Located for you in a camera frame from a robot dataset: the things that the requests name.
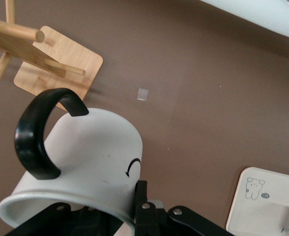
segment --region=wooden base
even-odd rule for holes
[[[41,31],[45,34],[44,42],[33,45],[60,63],[85,70],[85,76],[67,71],[61,78],[23,62],[14,84],[34,95],[47,89],[69,88],[83,100],[103,63],[102,57],[48,26],[43,26]]]

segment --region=mug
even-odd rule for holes
[[[60,102],[62,116],[45,142],[45,124]],[[15,132],[16,153],[26,172],[0,202],[0,218],[17,227],[53,203],[71,210],[89,206],[134,225],[135,185],[140,177],[142,140],[135,127],[110,111],[86,108],[67,88],[38,95]]]

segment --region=black handle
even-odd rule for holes
[[[54,179],[61,171],[52,163],[44,146],[44,129],[50,113],[60,102],[72,117],[89,110],[80,97],[67,88],[49,89],[39,94],[24,111],[15,131],[15,150],[22,165],[36,179]]]

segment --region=metal bolt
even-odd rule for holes
[[[144,203],[144,204],[142,205],[142,208],[143,208],[143,209],[149,209],[149,208],[150,208],[150,204]]]
[[[64,209],[64,206],[58,206],[57,207],[57,210],[62,210],[62,209]]]
[[[180,210],[180,209],[174,209],[173,210],[173,213],[175,214],[175,215],[181,215],[181,214],[183,214],[183,212],[182,212],[182,210]]]

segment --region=brown tabletop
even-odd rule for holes
[[[289,174],[289,38],[197,0],[17,0],[16,14],[103,57],[84,102],[138,129],[141,179],[165,208],[225,227],[244,168]],[[0,201],[24,172],[13,134],[34,96],[13,84],[20,64],[0,83]],[[63,114],[54,110],[47,132]],[[0,220],[0,235],[9,229]]]

